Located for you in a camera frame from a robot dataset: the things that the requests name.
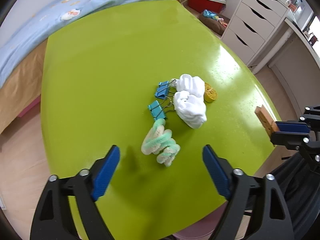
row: white desk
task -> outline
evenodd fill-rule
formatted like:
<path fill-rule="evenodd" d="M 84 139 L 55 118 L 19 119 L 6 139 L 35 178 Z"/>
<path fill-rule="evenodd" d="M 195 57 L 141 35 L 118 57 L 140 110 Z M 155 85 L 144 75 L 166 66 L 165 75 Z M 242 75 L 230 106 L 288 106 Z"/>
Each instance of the white desk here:
<path fill-rule="evenodd" d="M 320 104 L 320 59 L 300 30 L 285 19 L 284 34 L 253 69 L 268 64 L 284 87 L 297 116 L 306 106 Z"/>

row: pink bed frame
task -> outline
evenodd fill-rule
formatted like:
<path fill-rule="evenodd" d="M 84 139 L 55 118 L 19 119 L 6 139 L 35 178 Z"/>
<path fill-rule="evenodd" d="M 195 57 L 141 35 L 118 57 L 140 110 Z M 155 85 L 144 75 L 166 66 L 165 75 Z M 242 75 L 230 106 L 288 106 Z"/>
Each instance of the pink bed frame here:
<path fill-rule="evenodd" d="M 23 117 L 31 108 L 39 104 L 40 101 L 41 101 L 41 96 L 38 96 L 35 100 L 31 102 L 30 105 L 28 105 L 25 109 L 23 109 L 20 114 L 18 114 L 18 117 Z"/>

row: metal screw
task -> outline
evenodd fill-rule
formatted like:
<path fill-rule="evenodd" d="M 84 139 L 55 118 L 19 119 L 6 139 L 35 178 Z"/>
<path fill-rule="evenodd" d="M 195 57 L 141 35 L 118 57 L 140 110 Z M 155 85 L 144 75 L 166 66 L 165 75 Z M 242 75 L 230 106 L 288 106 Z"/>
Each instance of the metal screw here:
<path fill-rule="evenodd" d="M 57 180 L 58 179 L 58 176 L 57 175 L 51 175 L 50 177 L 49 177 L 49 181 L 55 181 L 55 180 Z"/>
<path fill-rule="evenodd" d="M 241 169 L 234 169 L 233 173 L 239 176 L 243 175 L 243 171 Z"/>
<path fill-rule="evenodd" d="M 88 175 L 89 174 L 89 170 L 87 170 L 87 169 L 83 169 L 83 170 L 81 170 L 80 172 L 79 172 L 79 175 L 80 176 L 86 176 L 86 175 Z"/>
<path fill-rule="evenodd" d="M 275 176 L 273 176 L 272 174 L 267 174 L 267 175 L 266 175 L 266 178 L 267 178 L 268 180 L 275 180 Z"/>

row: light blue blanket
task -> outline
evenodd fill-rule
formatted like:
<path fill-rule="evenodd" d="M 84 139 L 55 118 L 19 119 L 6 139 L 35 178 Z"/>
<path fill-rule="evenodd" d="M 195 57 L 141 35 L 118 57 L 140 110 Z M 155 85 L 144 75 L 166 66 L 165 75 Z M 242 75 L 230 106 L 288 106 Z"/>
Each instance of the light blue blanket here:
<path fill-rule="evenodd" d="M 0 88 L 20 61 L 55 31 L 97 10 L 137 1 L 149 0 L 56 0 L 44 7 L 0 49 Z M 81 12 L 70 20 L 62 20 L 61 16 L 72 9 Z M 101 30 L 104 26 L 107 28 L 108 23 L 101 23 Z"/>

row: yellow sponge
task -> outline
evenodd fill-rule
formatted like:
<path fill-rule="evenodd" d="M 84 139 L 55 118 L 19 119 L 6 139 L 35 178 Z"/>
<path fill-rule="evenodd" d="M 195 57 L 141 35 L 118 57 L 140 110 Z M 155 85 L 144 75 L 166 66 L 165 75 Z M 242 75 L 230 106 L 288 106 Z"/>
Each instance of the yellow sponge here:
<path fill-rule="evenodd" d="M 204 100 L 208 103 L 212 103 L 218 98 L 216 90 L 214 90 L 208 83 L 204 83 Z"/>

